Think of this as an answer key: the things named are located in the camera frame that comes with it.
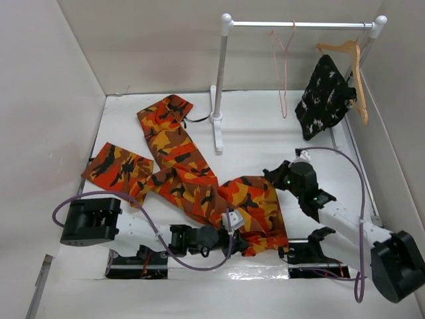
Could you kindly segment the orange camouflage trousers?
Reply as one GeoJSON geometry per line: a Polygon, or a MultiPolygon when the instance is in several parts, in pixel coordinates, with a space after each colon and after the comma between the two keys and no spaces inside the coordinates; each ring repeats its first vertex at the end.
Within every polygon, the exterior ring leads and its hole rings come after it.
{"type": "Polygon", "coordinates": [[[243,175],[220,184],[181,121],[193,104],[172,94],[137,113],[153,159],[106,143],[82,177],[106,191],[143,203],[156,192],[203,225],[218,227],[227,209],[244,218],[240,228],[252,257],[265,250],[288,249],[288,236],[273,183],[264,176],[243,175]]]}

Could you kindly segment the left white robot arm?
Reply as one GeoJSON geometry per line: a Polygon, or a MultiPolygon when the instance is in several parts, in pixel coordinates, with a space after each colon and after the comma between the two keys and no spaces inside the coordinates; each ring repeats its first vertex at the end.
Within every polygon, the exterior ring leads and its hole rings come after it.
{"type": "Polygon", "coordinates": [[[238,211],[224,213],[218,228],[160,225],[154,230],[148,221],[122,211],[120,204],[111,197],[72,201],[60,243],[71,247],[102,245],[136,264],[147,258],[148,249],[165,255],[171,251],[176,257],[189,253],[207,258],[211,251],[233,255],[249,247],[237,229],[244,222],[238,211]]]}

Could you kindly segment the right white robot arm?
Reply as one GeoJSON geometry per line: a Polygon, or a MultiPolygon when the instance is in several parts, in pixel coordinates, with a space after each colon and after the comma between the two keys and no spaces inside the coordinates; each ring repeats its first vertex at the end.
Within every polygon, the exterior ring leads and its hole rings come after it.
{"type": "Polygon", "coordinates": [[[329,257],[357,270],[358,296],[365,279],[392,303],[424,286],[424,259],[413,236],[378,227],[350,212],[335,196],[319,188],[309,162],[284,161],[263,173],[276,189],[289,191],[305,215],[322,224],[309,236],[309,258],[321,262],[329,257]]]}

